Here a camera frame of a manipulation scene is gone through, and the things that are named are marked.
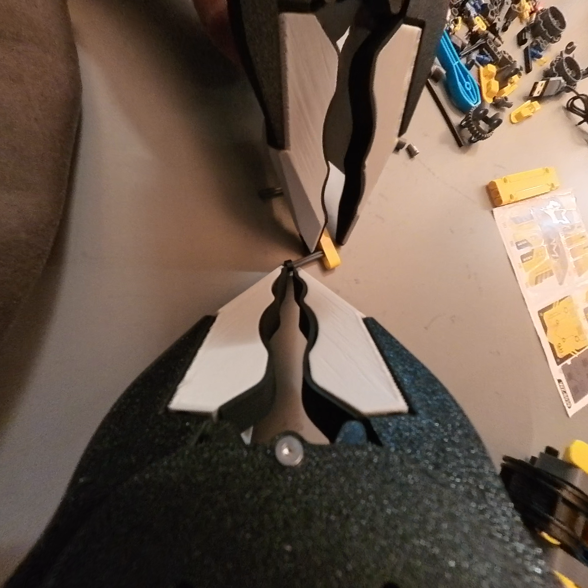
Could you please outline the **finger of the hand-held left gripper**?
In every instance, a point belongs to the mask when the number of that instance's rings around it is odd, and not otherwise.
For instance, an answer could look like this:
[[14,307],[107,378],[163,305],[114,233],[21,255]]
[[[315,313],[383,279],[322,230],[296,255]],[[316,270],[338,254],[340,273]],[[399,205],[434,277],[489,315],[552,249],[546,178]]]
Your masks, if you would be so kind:
[[277,170],[299,235],[313,253],[326,229],[334,236],[345,178],[325,148],[342,43],[311,13],[280,14],[279,30],[285,148],[277,150]]
[[336,90],[325,128],[324,204],[327,230],[338,244],[348,241],[401,137],[421,37],[416,24],[379,31],[352,25],[337,42]]

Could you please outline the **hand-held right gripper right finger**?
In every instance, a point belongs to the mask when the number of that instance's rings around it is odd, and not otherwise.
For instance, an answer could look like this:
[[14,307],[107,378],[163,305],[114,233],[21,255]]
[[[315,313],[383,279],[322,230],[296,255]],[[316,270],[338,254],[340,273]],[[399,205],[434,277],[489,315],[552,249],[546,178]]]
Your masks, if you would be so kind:
[[334,443],[347,423],[382,445],[371,419],[404,415],[405,397],[366,325],[366,316],[301,269],[292,270],[303,353],[302,405]]

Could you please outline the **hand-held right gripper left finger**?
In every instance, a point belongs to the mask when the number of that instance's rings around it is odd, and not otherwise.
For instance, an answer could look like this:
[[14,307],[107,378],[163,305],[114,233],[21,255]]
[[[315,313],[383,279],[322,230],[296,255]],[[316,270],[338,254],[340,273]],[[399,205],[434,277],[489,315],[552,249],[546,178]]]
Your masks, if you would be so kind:
[[261,420],[269,413],[276,394],[269,342],[288,280],[288,269],[277,268],[218,310],[170,410],[214,420]]

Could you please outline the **yellow thin beam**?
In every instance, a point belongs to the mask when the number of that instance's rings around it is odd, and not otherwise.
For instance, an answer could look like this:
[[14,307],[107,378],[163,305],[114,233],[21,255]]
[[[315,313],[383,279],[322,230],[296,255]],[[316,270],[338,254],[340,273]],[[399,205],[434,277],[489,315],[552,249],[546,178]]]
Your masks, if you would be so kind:
[[321,234],[318,249],[322,253],[322,264],[326,270],[334,270],[341,264],[341,257],[336,244],[330,237],[327,229],[324,229]]

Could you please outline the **yellow toy vehicle model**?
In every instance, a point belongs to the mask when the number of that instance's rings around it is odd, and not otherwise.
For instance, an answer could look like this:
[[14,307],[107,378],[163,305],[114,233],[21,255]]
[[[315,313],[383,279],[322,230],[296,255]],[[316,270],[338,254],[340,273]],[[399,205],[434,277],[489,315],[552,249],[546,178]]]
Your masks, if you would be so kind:
[[560,585],[587,587],[587,443],[574,440],[563,454],[546,446],[528,460],[504,456],[500,476]]

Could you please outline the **thick black rod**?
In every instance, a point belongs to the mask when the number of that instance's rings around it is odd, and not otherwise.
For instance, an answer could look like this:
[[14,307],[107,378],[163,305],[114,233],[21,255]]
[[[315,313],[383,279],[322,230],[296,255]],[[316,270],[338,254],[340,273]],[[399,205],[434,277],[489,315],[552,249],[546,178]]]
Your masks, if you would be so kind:
[[434,83],[432,83],[432,81],[430,79],[428,79],[426,81],[426,87],[429,91],[431,98],[433,99],[434,103],[436,104],[437,109],[439,110],[440,114],[442,115],[442,118],[445,121],[445,124],[446,124],[447,128],[449,129],[455,143],[457,144],[457,146],[459,148],[463,148],[465,146],[465,143],[463,142],[463,139],[462,139],[460,133],[458,132],[456,126],[454,125],[452,118],[450,117],[449,112],[445,108],[444,103],[440,99],[439,94],[436,91]]

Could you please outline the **blue plastic separator tool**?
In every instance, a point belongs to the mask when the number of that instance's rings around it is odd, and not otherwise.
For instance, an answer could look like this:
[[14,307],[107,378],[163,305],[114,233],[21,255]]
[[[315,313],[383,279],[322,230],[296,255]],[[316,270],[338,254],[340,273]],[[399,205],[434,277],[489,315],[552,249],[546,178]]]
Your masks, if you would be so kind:
[[437,49],[437,59],[445,70],[445,88],[454,106],[463,113],[481,105],[481,91],[444,31]]

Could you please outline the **black bevel gear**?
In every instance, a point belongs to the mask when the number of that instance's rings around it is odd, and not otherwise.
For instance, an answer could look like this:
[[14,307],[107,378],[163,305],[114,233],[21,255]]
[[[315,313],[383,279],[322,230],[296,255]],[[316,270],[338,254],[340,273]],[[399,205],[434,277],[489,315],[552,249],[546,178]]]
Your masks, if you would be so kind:
[[462,135],[467,135],[466,144],[472,145],[487,140],[502,123],[503,118],[500,114],[490,115],[488,108],[480,104],[464,116],[458,128]]

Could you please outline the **yellow fender piece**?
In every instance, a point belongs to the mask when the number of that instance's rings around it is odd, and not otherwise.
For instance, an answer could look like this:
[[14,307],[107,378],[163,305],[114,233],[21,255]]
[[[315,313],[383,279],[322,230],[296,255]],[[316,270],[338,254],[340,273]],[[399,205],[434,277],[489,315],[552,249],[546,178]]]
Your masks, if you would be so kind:
[[481,97],[489,104],[495,99],[507,98],[518,87],[522,77],[517,68],[507,77],[499,77],[498,73],[496,66],[491,63],[478,67]]

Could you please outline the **pile of small building pieces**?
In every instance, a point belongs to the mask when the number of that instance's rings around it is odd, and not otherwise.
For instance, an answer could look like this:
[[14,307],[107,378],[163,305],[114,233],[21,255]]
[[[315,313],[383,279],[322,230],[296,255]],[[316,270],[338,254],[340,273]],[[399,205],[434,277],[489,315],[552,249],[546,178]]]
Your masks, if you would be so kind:
[[497,65],[510,59],[504,49],[504,41],[507,34],[518,25],[515,42],[523,50],[524,57],[531,64],[545,63],[546,54],[562,40],[566,31],[554,43],[532,37],[533,20],[538,11],[549,6],[556,5],[547,5],[544,1],[450,1],[446,31],[460,59],[477,56],[483,65]]

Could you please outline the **small yellow curved piece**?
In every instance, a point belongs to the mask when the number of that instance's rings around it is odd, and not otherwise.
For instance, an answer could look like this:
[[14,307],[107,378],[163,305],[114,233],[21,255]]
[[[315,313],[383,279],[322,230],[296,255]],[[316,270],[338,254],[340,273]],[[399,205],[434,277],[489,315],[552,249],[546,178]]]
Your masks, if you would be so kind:
[[541,109],[540,102],[536,100],[527,100],[522,103],[519,107],[512,110],[509,115],[509,119],[511,124],[517,124],[523,122],[524,120],[529,119],[534,114],[539,112]]

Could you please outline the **yellow rectangular panel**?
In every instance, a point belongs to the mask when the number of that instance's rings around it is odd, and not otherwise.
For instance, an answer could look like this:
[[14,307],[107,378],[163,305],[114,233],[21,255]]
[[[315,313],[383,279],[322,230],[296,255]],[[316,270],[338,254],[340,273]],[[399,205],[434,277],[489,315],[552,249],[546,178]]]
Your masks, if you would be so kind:
[[560,187],[554,167],[541,167],[491,180],[486,191],[495,208],[551,193]]

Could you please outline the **black wheel hub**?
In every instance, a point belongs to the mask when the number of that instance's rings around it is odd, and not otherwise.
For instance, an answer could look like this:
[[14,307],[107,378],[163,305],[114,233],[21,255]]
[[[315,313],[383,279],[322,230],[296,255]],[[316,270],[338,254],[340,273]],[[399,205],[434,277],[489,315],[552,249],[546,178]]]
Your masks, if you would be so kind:
[[566,26],[567,22],[562,11],[556,6],[549,6],[536,14],[531,27],[531,35],[533,38],[543,38],[554,43],[561,38]]
[[545,70],[545,77],[561,77],[564,84],[576,86],[583,79],[584,70],[573,55],[561,52]]

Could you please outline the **yellow sticker sheet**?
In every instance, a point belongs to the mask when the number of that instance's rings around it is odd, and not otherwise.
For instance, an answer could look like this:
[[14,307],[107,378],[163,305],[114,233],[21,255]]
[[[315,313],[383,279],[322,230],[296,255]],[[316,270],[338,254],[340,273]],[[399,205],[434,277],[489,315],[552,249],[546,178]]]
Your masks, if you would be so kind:
[[572,192],[493,210],[566,413],[587,406],[587,226]]

